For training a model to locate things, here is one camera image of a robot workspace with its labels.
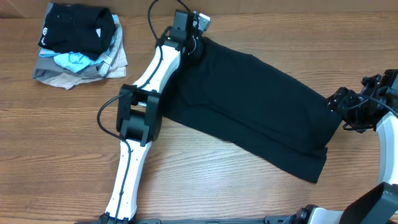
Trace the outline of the black t-shirt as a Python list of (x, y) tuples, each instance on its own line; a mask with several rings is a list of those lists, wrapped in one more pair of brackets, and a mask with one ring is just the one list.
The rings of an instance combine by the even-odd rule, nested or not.
[(201, 58), (185, 60), (169, 80), (162, 114), (317, 182), (341, 116), (325, 97), (255, 56), (203, 42)]

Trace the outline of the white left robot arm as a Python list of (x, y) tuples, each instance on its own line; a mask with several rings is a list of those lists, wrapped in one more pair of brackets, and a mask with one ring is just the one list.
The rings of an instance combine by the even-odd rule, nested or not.
[(197, 59), (203, 51), (202, 34), (210, 17), (196, 11), (175, 11), (174, 23), (156, 37), (155, 54), (143, 75), (132, 85), (123, 85), (118, 102), (116, 138), (121, 153), (111, 199), (98, 223), (131, 223), (137, 212), (137, 193), (144, 161), (157, 139), (162, 115), (162, 92), (183, 58)]

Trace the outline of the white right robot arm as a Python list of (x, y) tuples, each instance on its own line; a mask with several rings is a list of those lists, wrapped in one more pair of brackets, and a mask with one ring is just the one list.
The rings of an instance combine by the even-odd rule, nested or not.
[(341, 115), (346, 131), (363, 133), (373, 129), (379, 138), (377, 186), (349, 205), (343, 212), (312, 212), (309, 222), (392, 223), (397, 213), (397, 70), (364, 77), (364, 88), (355, 93), (339, 88), (327, 98), (328, 109)]

